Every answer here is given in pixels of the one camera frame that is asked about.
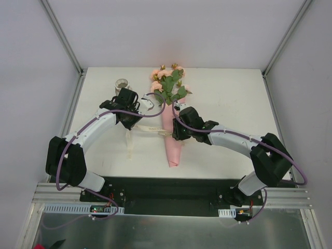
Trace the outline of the pale pink rose stem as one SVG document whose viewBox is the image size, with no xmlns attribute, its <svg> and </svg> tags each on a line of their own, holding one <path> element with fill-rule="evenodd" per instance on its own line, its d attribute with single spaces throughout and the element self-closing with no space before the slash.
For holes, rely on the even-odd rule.
<svg viewBox="0 0 332 249">
<path fill-rule="evenodd" d="M 184 99 L 187 95 L 191 95 L 192 91 L 190 87 L 186 84 L 183 84 L 181 80 L 179 80 L 174 86 L 171 91 L 170 100 L 173 101 L 180 101 Z"/>
</svg>

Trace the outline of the cream printed ribbon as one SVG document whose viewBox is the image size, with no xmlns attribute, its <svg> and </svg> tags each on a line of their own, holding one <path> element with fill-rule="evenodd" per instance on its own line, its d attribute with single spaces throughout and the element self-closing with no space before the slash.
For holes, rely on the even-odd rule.
<svg viewBox="0 0 332 249">
<path fill-rule="evenodd" d="M 151 133 L 157 133 L 161 136 L 170 136 L 172 132 L 167 131 L 160 127 L 150 127 L 150 126 L 143 126 L 136 124 L 133 129 L 140 130 L 143 132 L 151 132 Z M 129 160 L 132 159 L 132 153 L 133 153 L 133 139 L 132 139 L 132 130 L 127 130 L 125 134 L 126 138 L 126 144 L 127 144 L 127 157 Z"/>
</svg>

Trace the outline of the small bud flower stem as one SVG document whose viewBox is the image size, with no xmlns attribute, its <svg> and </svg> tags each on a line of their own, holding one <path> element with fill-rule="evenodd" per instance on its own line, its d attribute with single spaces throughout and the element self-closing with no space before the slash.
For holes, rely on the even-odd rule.
<svg viewBox="0 0 332 249">
<path fill-rule="evenodd" d="M 171 76 L 172 76 L 172 83 L 173 83 L 173 86 L 179 81 L 183 79 L 184 77 L 184 69 L 177 65 L 177 64 L 173 64 L 171 66 Z"/>
</svg>

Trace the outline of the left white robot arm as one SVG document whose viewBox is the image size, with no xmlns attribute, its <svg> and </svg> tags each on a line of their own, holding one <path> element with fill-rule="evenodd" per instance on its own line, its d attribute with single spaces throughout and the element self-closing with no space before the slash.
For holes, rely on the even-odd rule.
<svg viewBox="0 0 332 249">
<path fill-rule="evenodd" d="M 49 142 L 46 173 L 56 178 L 56 188 L 67 186 L 92 190 L 99 202 L 106 201 L 110 193 L 110 181 L 87 169 L 85 153 L 108 129 L 121 123 L 130 130 L 141 117 L 138 94 L 121 89 L 117 96 L 100 104 L 96 113 L 77 131 L 66 137 L 53 137 Z"/>
</svg>

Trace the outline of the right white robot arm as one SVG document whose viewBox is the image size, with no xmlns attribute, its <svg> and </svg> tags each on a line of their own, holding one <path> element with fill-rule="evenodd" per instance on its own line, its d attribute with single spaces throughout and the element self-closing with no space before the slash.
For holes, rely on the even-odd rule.
<svg viewBox="0 0 332 249">
<path fill-rule="evenodd" d="M 175 103 L 172 136 L 177 141 L 194 138 L 199 143 L 221 146 L 251 159 L 254 170 L 223 194 L 230 205 L 242 206 L 264 187 L 275 187 L 292 167 L 292 158 L 272 133 L 250 136 L 227 129 L 215 121 L 204 121 L 195 108 Z"/>
</svg>

